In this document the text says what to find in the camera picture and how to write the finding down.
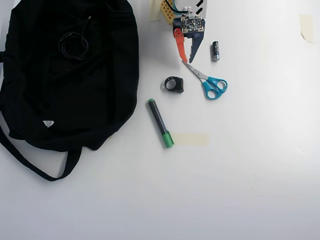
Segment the black ring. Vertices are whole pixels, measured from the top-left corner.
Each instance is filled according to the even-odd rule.
[[[175,81],[175,87],[174,88],[168,88],[167,85],[172,80]],[[180,77],[177,77],[177,76],[168,77],[164,82],[164,86],[169,92],[177,92],[179,94],[182,94],[185,91],[184,90],[184,80],[182,78],[180,78]]]

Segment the bag strap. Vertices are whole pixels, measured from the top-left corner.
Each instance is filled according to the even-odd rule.
[[[31,164],[27,159],[25,159],[24,156],[22,156],[22,154],[16,149],[16,147],[9,141],[9,139],[5,135],[4,131],[2,130],[1,126],[0,126],[0,143],[20,163],[22,163],[24,166],[26,166],[30,170],[34,171],[40,177],[42,177],[42,178],[44,178],[44,179],[46,179],[46,180],[48,180],[50,182],[54,182],[54,181],[57,181],[59,179],[64,179],[65,177],[67,177],[72,172],[72,170],[75,168],[75,166],[77,165],[77,163],[78,163],[78,161],[80,159],[80,156],[81,156],[81,152],[82,152],[82,148],[78,149],[78,150],[69,151],[68,152],[68,156],[66,158],[66,164],[65,164],[65,168],[64,168],[62,176],[60,176],[60,177],[52,177],[52,176],[46,174],[44,171],[41,171],[39,168],[37,168],[36,166]]]

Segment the black cable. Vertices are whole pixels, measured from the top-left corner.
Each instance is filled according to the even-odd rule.
[[[91,19],[91,16],[88,18],[88,20],[85,22],[81,34],[78,32],[67,32],[64,34],[60,40],[58,41],[58,50],[61,52],[67,59],[74,59],[74,60],[79,60],[82,61],[86,58],[86,54],[88,53],[89,50],[89,43],[87,39],[84,37],[84,32],[86,27],[88,26],[88,23]],[[67,51],[66,49],[66,42],[71,39],[80,39],[81,44],[83,47],[83,52],[80,55],[74,55],[71,54]]]
[[[172,12],[176,13],[176,14],[188,14],[189,11],[177,11],[175,10],[168,2],[168,0],[164,0],[165,3],[169,6],[169,8],[171,9]]]

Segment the tape strip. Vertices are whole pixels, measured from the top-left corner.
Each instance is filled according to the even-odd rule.
[[[149,0],[149,21],[160,20],[161,0]]]
[[[301,35],[311,44],[315,43],[314,17],[310,14],[300,15]]]
[[[210,136],[207,133],[171,133],[174,144],[181,146],[208,146]]]

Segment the circuit board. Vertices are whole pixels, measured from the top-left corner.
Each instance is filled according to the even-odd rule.
[[[183,34],[204,32],[203,18],[201,16],[182,16],[181,29]]]

